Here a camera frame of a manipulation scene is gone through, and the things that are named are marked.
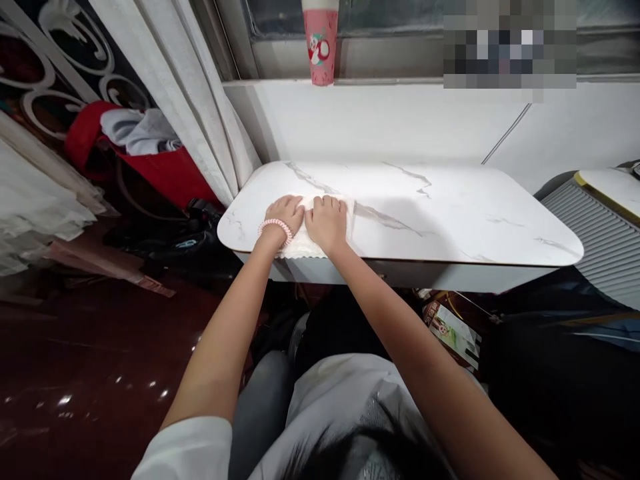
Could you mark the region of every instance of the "reflective floor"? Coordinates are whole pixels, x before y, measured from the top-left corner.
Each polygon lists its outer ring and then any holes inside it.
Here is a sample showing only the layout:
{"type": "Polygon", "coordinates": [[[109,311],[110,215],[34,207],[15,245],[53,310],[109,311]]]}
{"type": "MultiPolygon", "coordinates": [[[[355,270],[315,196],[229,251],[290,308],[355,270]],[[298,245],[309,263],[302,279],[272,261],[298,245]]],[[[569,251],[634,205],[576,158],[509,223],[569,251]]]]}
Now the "reflective floor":
{"type": "Polygon", "coordinates": [[[0,321],[0,476],[131,476],[223,294],[167,286],[106,280],[0,321]]]}

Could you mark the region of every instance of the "white sleeve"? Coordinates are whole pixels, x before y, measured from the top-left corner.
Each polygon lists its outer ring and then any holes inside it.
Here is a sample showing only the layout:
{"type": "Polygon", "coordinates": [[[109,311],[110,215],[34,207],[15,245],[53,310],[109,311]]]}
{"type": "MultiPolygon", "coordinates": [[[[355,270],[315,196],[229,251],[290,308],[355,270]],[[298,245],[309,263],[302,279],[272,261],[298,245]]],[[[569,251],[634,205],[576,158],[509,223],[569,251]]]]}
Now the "white sleeve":
{"type": "Polygon", "coordinates": [[[132,480],[227,480],[231,424],[195,417],[168,426],[151,440],[132,480]]]}

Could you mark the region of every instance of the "window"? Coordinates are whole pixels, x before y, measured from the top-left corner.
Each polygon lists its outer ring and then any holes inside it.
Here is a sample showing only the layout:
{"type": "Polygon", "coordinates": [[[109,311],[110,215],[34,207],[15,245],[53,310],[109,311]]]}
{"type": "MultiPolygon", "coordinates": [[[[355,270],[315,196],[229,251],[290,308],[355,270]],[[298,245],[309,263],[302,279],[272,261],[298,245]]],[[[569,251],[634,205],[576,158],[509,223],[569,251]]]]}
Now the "window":
{"type": "MultiPolygon", "coordinates": [[[[201,22],[216,60],[226,65],[221,68],[225,79],[308,78],[301,0],[192,2],[197,11],[207,12],[201,22]],[[217,53],[220,49],[228,49],[227,54],[217,53]]],[[[606,79],[631,74],[635,80],[640,74],[640,3],[564,2],[576,11],[578,75],[606,79]]],[[[442,78],[445,5],[458,4],[454,0],[340,0],[336,79],[442,78]]]]}

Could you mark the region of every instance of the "red basket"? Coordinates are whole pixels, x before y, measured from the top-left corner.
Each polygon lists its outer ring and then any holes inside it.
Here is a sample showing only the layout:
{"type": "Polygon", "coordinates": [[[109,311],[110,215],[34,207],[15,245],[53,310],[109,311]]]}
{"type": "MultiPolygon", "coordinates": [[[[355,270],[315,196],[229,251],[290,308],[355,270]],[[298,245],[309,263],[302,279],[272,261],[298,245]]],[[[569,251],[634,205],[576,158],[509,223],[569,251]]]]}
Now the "red basket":
{"type": "Polygon", "coordinates": [[[84,107],[74,120],[67,139],[65,152],[72,164],[90,180],[103,181],[113,176],[113,167],[104,157],[89,162],[91,150],[100,145],[110,145],[112,150],[152,186],[181,210],[193,198],[206,200],[224,210],[209,184],[194,164],[187,149],[180,147],[173,152],[156,155],[126,155],[102,134],[100,117],[108,110],[122,108],[112,103],[97,101],[84,107]]]}

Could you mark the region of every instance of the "white marble tabletop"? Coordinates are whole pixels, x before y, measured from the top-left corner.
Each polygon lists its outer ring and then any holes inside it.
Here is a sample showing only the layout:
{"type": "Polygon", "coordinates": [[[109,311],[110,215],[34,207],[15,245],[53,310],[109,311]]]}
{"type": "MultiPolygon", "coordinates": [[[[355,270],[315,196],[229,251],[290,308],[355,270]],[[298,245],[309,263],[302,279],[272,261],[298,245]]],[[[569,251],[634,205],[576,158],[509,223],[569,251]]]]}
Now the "white marble tabletop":
{"type": "Polygon", "coordinates": [[[250,252],[267,206],[288,194],[354,198],[351,245],[370,259],[561,267],[584,253],[505,173],[432,163],[268,163],[220,220],[220,241],[250,252]]]}
{"type": "Polygon", "coordinates": [[[590,185],[622,208],[640,217],[640,180],[624,169],[580,170],[578,183],[590,185]]]}

